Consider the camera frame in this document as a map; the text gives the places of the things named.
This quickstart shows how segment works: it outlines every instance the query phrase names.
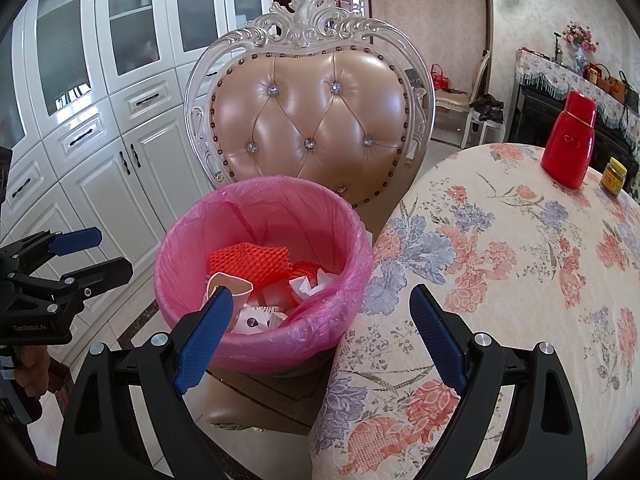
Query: blue gripper pad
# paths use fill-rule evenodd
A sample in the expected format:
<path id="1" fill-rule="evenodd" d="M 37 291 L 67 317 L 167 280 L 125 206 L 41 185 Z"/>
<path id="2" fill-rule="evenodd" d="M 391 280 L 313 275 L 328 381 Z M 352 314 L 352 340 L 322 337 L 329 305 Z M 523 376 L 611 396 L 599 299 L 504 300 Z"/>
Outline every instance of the blue gripper pad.
<path id="1" fill-rule="evenodd" d="M 97 227 L 74 231 L 65 235 L 58 235 L 49 244 L 49 252 L 56 256 L 77 253 L 97 247 L 102 242 L 102 233 Z"/>
<path id="2" fill-rule="evenodd" d="M 409 312 L 442 382 L 462 397 L 468 386 L 464 354 L 430 298 L 418 286 L 411 291 Z"/>
<path id="3" fill-rule="evenodd" d="M 231 292 L 224 288 L 202 307 L 204 314 L 182 346 L 174 387 L 181 395 L 200 383 L 234 312 Z"/>

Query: blue and white vase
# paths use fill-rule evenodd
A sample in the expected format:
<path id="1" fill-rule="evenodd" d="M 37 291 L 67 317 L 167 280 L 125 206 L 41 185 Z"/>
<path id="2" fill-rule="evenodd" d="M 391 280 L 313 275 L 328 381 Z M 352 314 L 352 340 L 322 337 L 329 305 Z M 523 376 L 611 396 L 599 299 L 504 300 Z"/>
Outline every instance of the blue and white vase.
<path id="1" fill-rule="evenodd" d="M 589 60 L 587 59 L 587 56 L 584 53 L 584 50 L 582 49 L 582 46 L 579 46 L 578 50 L 576 50 L 574 53 L 574 63 L 575 63 L 576 70 L 580 74 L 583 74 L 584 69 L 587 68 L 587 65 L 589 64 Z"/>

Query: pink trash bin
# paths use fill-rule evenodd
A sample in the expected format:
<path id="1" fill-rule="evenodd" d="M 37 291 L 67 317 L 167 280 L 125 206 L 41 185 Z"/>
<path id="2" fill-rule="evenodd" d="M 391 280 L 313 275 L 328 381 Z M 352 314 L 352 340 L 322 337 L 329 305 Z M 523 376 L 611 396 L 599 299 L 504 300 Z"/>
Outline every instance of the pink trash bin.
<path id="1" fill-rule="evenodd" d="M 316 262 L 338 278 L 273 332 L 225 333 L 210 366 L 279 374 L 336 346 L 362 306 L 373 266 L 371 248 L 349 203 L 319 184 L 288 176 L 216 190 L 171 227 L 154 271 L 156 300 L 169 326 L 201 308 L 211 252 L 240 242 L 285 246 L 294 262 Z"/>

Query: brown basket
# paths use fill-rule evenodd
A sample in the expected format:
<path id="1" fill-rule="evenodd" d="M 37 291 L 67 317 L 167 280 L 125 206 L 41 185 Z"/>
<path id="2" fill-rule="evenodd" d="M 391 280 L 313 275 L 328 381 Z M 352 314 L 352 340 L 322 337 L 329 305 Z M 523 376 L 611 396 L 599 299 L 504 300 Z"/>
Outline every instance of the brown basket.
<path id="1" fill-rule="evenodd" d="M 604 70 L 607 71 L 607 77 L 606 78 L 598 76 L 598 81 L 596 83 L 596 86 L 599 89 L 601 89 L 603 92 L 605 92 L 607 94 L 610 94 L 611 93 L 611 86 L 612 86 L 612 83 L 610 82 L 611 72 L 609 72 L 609 69 L 606 66 L 604 66 L 602 63 L 598 63 L 595 66 L 601 66 L 601 67 L 603 67 Z"/>

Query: table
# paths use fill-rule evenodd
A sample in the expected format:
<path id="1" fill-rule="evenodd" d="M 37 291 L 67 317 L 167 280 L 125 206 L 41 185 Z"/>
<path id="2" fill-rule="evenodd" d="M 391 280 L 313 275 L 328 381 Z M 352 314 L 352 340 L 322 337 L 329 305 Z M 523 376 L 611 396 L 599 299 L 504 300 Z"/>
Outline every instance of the table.
<path id="1" fill-rule="evenodd" d="M 315 479 L 413 479 L 458 403 L 411 321 L 426 283 L 445 310 L 501 345 L 558 350 L 585 436 L 590 478 L 640 416 L 640 206 L 611 200 L 589 169 L 569 190 L 543 149 L 487 144 L 414 183 L 374 246 L 366 298 L 337 348 L 311 434 Z M 506 420 L 504 388 L 472 473 Z"/>
<path id="2" fill-rule="evenodd" d="M 624 105 L 604 90 L 581 75 L 525 50 L 518 50 L 516 53 L 515 77 L 516 85 L 535 84 L 555 99 L 564 100 L 572 89 L 593 99 L 606 126 L 624 129 L 626 142 L 631 145 L 635 160 L 640 162 L 640 117 L 628 108 L 625 109 Z M 513 117 L 515 104 L 511 102 L 509 117 Z M 640 200 L 640 176 L 633 180 L 631 187 L 636 200 Z"/>

